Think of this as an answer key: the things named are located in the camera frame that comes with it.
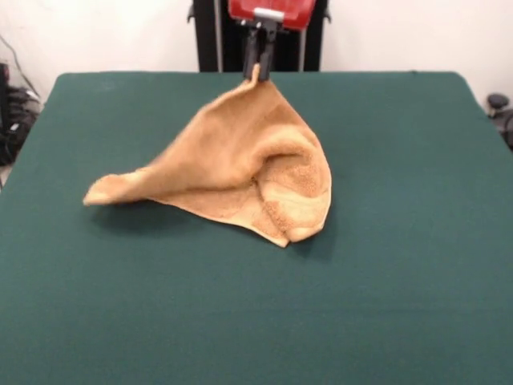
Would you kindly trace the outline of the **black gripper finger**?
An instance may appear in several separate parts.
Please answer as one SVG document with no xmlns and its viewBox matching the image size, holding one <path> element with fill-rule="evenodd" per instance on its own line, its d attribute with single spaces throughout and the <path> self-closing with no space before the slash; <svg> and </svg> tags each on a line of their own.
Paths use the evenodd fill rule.
<svg viewBox="0 0 513 385">
<path fill-rule="evenodd" d="M 264 32 L 264 46 L 260 56 L 260 81 L 267 81 L 273 66 L 273 54 L 277 39 L 278 24 L 272 20 L 262 20 L 261 30 Z"/>
<path fill-rule="evenodd" d="M 259 58 L 259 28 L 255 22 L 243 20 L 242 26 L 248 28 L 246 46 L 244 50 L 243 76 L 245 79 L 252 78 L 252 70 Z"/>
</svg>

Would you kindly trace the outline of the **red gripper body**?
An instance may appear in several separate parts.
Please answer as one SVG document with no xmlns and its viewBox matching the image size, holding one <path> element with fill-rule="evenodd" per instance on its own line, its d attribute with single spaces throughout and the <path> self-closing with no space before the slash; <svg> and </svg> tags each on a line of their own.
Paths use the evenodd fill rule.
<svg viewBox="0 0 513 385">
<path fill-rule="evenodd" d="M 228 12 L 240 20 L 269 20 L 289 30 L 304 30 L 311 19 L 314 0 L 228 0 Z"/>
</svg>

